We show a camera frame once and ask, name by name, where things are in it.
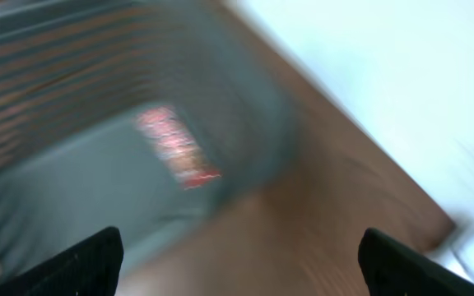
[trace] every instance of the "white floor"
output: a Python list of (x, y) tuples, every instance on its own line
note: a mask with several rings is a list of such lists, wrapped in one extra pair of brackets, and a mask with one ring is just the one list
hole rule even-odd
[(232, 0), (450, 215), (474, 218), (474, 0)]

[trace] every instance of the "red and white packet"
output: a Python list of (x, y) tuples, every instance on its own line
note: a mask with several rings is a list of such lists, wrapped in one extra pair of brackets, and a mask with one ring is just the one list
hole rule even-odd
[(173, 106), (160, 106), (139, 114), (137, 128), (185, 189), (200, 187), (221, 176), (179, 121)]

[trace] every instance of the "brown table surface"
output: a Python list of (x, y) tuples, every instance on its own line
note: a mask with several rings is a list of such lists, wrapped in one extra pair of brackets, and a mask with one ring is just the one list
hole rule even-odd
[(293, 95), (297, 159), (205, 228), (120, 282), (120, 295), (368, 295), (357, 264), (367, 227), (419, 252), (448, 216), (326, 96), (217, 0), (221, 16)]

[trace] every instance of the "brown wooden surface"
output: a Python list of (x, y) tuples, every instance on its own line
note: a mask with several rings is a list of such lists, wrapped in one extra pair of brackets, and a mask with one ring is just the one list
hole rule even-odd
[(265, 188), (122, 280), (121, 295), (367, 295), (357, 248), (377, 227), (424, 252), (453, 228), (359, 128), (225, 8), (215, 11), (293, 94), (300, 152)]

